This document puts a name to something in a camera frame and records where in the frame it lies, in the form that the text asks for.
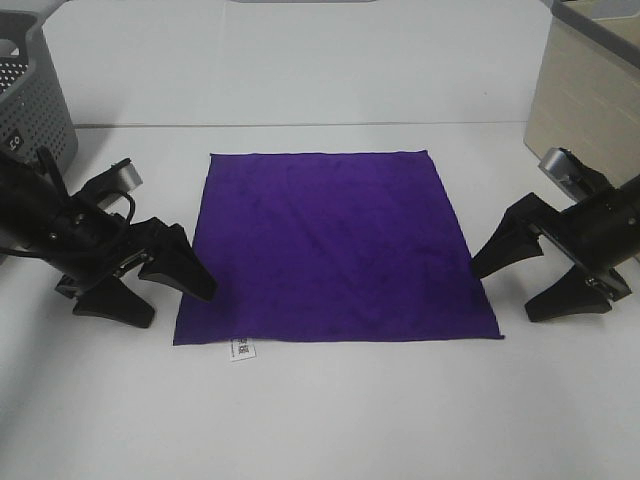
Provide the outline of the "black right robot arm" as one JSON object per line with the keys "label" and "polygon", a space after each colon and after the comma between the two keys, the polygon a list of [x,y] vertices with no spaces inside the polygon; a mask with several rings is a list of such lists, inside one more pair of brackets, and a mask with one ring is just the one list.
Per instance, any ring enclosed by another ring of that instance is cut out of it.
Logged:
{"label": "black right robot arm", "polygon": [[525,304],[532,322],[576,314],[604,314],[631,294],[615,267],[639,254],[639,178],[608,183],[558,211],[529,193],[506,209],[498,227],[471,260],[477,278],[541,256],[546,237],[573,263],[554,285]]}

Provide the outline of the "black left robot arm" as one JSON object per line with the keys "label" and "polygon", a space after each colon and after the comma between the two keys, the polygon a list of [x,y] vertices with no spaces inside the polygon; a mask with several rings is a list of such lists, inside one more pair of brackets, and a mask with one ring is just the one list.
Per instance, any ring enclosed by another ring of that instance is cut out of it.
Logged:
{"label": "black left robot arm", "polygon": [[1,233],[9,241],[2,254],[60,271],[55,289],[74,300],[77,316],[149,327],[154,308],[122,281],[131,270],[141,280],[212,300],[216,281],[184,228],[156,217],[134,222],[131,192],[141,183],[131,160],[123,159],[70,194],[47,148],[33,162],[2,152]]}

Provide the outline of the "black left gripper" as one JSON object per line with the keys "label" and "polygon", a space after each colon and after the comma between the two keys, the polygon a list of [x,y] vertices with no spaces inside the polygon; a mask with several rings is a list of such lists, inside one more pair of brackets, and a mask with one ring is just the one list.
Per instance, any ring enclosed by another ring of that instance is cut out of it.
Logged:
{"label": "black left gripper", "polygon": [[[154,308],[120,279],[122,265],[139,255],[134,239],[133,198],[125,215],[108,213],[86,197],[31,197],[29,252],[62,273],[55,290],[75,299],[73,314],[148,328]],[[138,278],[166,285],[202,301],[217,289],[214,277],[196,256],[184,228],[151,219],[145,226],[144,261]]]}

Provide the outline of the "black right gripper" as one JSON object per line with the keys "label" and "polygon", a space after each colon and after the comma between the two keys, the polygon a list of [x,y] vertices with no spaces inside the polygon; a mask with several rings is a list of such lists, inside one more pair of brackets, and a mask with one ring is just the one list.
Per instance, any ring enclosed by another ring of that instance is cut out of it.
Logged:
{"label": "black right gripper", "polygon": [[562,212],[529,193],[506,209],[493,235],[472,258],[472,273],[482,279],[542,256],[541,235],[574,266],[525,304],[529,320],[607,313],[612,309],[609,302],[631,294],[615,267],[639,253],[639,189],[609,187]]}

